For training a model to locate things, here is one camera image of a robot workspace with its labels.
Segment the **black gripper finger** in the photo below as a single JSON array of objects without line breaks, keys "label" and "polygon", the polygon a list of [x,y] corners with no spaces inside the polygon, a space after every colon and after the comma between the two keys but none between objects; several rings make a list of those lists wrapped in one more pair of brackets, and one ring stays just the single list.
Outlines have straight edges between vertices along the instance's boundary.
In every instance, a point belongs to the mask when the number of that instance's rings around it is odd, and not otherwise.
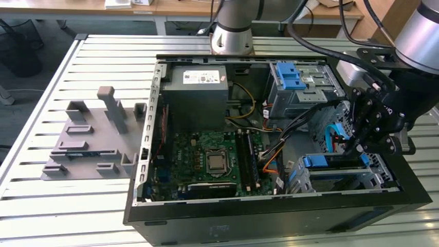
[{"label": "black gripper finger", "polygon": [[365,153],[397,154],[402,152],[402,144],[399,139],[377,131],[358,134],[357,146],[361,147],[361,152]]},{"label": "black gripper finger", "polygon": [[353,125],[351,137],[346,144],[345,154],[358,153],[358,145],[363,145],[381,119],[381,113],[377,113],[377,99],[371,90],[355,87],[350,100],[350,121]]}]

